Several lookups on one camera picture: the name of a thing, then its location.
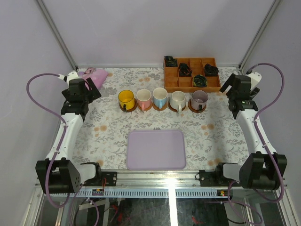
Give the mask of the yellow mug black handle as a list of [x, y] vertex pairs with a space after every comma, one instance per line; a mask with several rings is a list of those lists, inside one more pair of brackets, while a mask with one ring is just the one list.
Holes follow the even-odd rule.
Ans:
[[119, 104], [124, 111], [131, 110], [135, 106], [135, 97], [132, 91], [123, 90], [118, 95]]

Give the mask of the purple mug black handle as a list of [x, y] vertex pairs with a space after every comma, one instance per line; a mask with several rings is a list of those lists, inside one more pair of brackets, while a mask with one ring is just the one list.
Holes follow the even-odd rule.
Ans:
[[197, 90], [192, 94], [191, 107], [200, 112], [205, 109], [208, 101], [208, 94], [202, 90]]

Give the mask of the large dark wooden saucer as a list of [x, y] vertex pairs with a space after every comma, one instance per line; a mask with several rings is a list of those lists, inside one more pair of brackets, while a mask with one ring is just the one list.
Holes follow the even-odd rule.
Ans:
[[134, 111], [134, 110], [137, 108], [137, 106], [138, 106], [137, 100], [134, 99], [134, 101], [135, 101], [134, 107], [131, 108], [131, 109], [129, 109], [129, 110], [126, 109], [126, 105], [123, 105], [123, 106], [122, 106], [121, 104], [119, 104], [119, 107], [120, 107], [120, 109], [121, 109], [123, 112], [126, 112], [126, 113], [132, 112], [132, 111]]

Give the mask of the pink mug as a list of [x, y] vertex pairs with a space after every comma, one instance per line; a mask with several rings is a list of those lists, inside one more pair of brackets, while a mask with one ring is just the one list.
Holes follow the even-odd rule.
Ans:
[[151, 107], [151, 92], [147, 89], [141, 89], [136, 94], [137, 102], [142, 111]]

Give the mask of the light wooden coaster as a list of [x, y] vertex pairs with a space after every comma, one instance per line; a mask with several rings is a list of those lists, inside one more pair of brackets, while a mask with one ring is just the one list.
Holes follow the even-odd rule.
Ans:
[[139, 106], [139, 104], [138, 104], [137, 107], [139, 108], [139, 110], [145, 112], [145, 111], [148, 111], [148, 110], [150, 110], [150, 109], [152, 108], [152, 104], [151, 104], [148, 108], [144, 108], [144, 109], [142, 109], [142, 108]]
[[165, 103], [165, 104], [162, 106], [162, 108], [159, 108], [159, 107], [157, 107], [157, 106], [155, 105], [154, 102], [152, 103], [152, 107], [153, 107], [156, 111], [163, 111], [163, 110], [165, 110], [165, 109], [167, 108], [167, 106], [168, 106], [168, 103]]

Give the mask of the cream white mug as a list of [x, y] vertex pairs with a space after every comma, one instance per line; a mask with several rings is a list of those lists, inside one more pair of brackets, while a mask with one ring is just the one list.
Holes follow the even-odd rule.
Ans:
[[169, 99], [170, 106], [181, 113], [186, 106], [186, 95], [182, 91], [175, 91]]

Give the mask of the light blue mug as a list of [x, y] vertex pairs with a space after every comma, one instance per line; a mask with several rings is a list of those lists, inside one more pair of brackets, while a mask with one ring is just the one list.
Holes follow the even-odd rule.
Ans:
[[162, 109], [166, 104], [167, 90], [164, 88], [156, 88], [153, 91], [153, 103], [158, 109]]

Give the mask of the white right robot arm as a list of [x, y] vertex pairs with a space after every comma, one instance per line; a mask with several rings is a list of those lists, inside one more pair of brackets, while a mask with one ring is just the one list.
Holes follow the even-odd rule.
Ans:
[[231, 74], [220, 89], [220, 92], [226, 92], [229, 110], [243, 131], [249, 151], [249, 157], [242, 165], [218, 165], [220, 171], [214, 174], [214, 179], [220, 186], [226, 185], [231, 179], [239, 182], [243, 188], [250, 189], [277, 190], [284, 186], [287, 158], [278, 154], [269, 142], [253, 100], [260, 91], [256, 87], [260, 80], [259, 73]]

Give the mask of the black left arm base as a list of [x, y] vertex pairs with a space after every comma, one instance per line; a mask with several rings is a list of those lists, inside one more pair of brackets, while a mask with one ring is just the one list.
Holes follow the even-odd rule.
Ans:
[[86, 186], [113, 187], [117, 184], [117, 175], [115, 171], [102, 171], [94, 178], [88, 179], [85, 184]]

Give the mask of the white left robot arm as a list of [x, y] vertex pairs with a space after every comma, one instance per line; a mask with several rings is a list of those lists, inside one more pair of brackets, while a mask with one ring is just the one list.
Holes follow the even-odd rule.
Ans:
[[101, 97], [91, 78], [75, 78], [62, 91], [65, 102], [59, 116], [60, 128], [53, 147], [45, 160], [39, 160], [35, 169], [45, 194], [72, 194], [82, 183], [97, 186], [103, 174], [97, 162], [74, 163], [75, 142], [88, 113], [88, 105]]

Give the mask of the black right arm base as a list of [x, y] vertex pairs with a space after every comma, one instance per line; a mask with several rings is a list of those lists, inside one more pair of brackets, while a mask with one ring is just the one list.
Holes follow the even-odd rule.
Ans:
[[201, 187], [227, 186], [228, 182], [222, 174], [222, 167], [217, 165], [215, 170], [199, 170], [195, 180], [200, 182]]

